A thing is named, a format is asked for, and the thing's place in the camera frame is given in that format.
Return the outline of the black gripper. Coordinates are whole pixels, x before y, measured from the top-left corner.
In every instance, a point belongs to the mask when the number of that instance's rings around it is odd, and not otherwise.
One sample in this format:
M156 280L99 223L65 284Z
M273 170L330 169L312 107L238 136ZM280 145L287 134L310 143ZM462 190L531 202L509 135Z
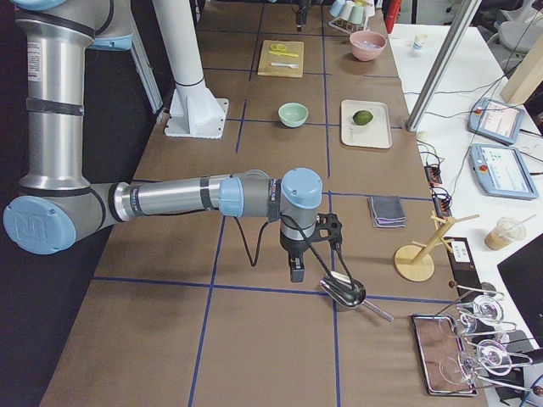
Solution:
M305 279L303 255L309 249L309 245L304 240L293 240L286 236L280 236L280 244L288 253L290 281L303 282Z
M305 24L307 21L307 14L309 11L309 1L308 0L298 0L297 9L295 11L295 22L297 24ZM297 31L301 32L303 25L297 25Z

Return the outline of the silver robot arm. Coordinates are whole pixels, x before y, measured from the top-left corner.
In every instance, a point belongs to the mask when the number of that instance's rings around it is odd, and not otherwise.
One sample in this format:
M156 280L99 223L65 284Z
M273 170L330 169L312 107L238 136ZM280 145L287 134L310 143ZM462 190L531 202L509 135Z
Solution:
M302 282L303 254L323 218L322 180L296 168L280 179L260 170L132 186L92 184L82 174L85 52L132 45L127 1L18 1L27 38L29 170L3 213L8 236L34 254L55 254L94 232L151 215L217 210L279 221L290 278Z

